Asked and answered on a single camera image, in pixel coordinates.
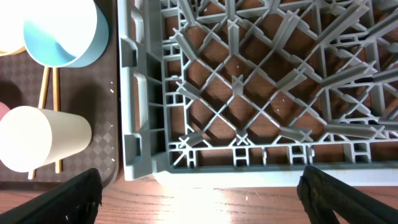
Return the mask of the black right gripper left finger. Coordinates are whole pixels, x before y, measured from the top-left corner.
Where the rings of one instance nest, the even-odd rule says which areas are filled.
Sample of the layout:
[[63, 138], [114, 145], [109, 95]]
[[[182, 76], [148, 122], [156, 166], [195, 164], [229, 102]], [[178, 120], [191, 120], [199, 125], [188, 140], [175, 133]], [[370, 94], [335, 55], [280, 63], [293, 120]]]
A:
[[1, 214], [7, 223], [94, 223], [102, 202], [100, 173], [90, 168], [63, 184]]

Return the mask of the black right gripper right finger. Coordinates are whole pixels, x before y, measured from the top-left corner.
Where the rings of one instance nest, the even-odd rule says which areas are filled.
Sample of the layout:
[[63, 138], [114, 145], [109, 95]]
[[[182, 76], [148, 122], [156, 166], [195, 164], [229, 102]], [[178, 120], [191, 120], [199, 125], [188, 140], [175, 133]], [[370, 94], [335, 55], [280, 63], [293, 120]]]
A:
[[306, 166], [297, 195], [311, 223], [397, 223], [397, 210], [314, 166]]

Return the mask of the cream white cup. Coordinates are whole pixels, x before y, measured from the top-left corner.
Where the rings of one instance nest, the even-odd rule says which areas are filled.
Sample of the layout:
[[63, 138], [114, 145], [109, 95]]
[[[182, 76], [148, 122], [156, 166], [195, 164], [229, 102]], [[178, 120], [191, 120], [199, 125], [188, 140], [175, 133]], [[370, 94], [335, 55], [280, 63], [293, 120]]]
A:
[[92, 130], [77, 114], [19, 106], [1, 120], [1, 162], [30, 172], [87, 148]]

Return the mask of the pink white bowl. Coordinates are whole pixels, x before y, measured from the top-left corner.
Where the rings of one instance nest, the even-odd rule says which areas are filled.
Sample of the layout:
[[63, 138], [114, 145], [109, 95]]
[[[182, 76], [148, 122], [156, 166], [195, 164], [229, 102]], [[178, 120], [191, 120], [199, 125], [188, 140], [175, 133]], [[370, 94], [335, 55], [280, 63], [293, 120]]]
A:
[[3, 102], [0, 102], [0, 120], [10, 111], [11, 109], [4, 104]]

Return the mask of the light blue bowl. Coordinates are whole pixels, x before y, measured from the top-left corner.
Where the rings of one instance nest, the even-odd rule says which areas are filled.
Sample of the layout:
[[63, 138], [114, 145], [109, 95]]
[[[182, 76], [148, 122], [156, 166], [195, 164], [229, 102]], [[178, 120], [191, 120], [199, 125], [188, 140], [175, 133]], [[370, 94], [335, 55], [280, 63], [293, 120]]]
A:
[[27, 1], [23, 38], [29, 55], [39, 64], [79, 68], [103, 54], [109, 27], [94, 0]]

